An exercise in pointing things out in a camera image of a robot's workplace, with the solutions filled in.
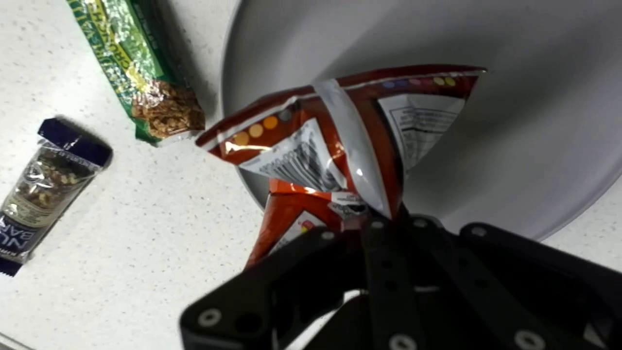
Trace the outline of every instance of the red snack bag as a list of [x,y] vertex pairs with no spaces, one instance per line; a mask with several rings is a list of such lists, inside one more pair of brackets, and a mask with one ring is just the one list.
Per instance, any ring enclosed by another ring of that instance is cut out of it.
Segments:
[[250,172],[355,192],[392,217],[406,172],[462,110],[480,67],[406,65],[266,94],[196,143]]
[[365,215],[363,211],[351,215],[344,205],[346,201],[361,205],[363,201],[355,194],[318,192],[278,178],[270,180],[268,194],[264,219],[246,266],[256,264],[313,227],[344,231],[357,227]]

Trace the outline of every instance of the green snack bar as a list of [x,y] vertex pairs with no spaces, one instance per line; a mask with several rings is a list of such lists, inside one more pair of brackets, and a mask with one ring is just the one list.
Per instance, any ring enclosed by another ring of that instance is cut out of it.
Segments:
[[153,0],[68,0],[101,69],[136,124],[136,137],[159,143],[204,127],[204,112],[175,71]]

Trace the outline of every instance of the snack bag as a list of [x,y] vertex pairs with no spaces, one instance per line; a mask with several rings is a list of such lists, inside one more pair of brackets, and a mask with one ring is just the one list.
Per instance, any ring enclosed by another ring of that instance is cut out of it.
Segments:
[[318,192],[293,182],[270,180],[264,219],[246,266],[278,250],[313,227],[357,229],[367,217],[363,201],[351,192]]
[[268,178],[400,207],[408,170],[460,114],[480,67],[406,65],[266,94],[196,143]]
[[136,137],[165,137],[204,127],[204,112],[165,50],[155,0],[68,0],[101,69],[136,124]]
[[46,118],[40,145],[0,205],[0,271],[15,273],[112,149],[64,118]]

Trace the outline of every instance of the white countertop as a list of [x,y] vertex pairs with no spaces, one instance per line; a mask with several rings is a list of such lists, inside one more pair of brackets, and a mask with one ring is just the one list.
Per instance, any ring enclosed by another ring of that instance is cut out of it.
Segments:
[[[173,1],[200,75],[217,91],[237,1]],[[0,332],[38,350],[180,347],[180,310],[241,269],[260,207],[231,164],[190,139],[157,149],[134,139],[62,0],[0,1],[0,52],[0,196],[37,149],[44,116],[64,114],[114,149],[35,258],[0,279]],[[620,211],[618,182],[548,242],[622,269]]]

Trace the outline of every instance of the speckled countertop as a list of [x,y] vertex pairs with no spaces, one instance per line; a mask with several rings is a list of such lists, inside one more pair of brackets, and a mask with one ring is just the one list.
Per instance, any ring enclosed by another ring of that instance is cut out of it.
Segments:
[[[211,91],[235,7],[233,0],[175,0]],[[260,207],[233,166],[190,141],[155,149],[134,139],[62,0],[0,1],[0,52],[2,194],[37,149],[44,116],[73,118],[114,147],[112,164],[35,258],[0,279],[0,332],[40,350],[180,347],[178,312],[241,267]],[[213,104],[215,94],[202,98]],[[548,242],[622,269],[620,209],[616,184]]]

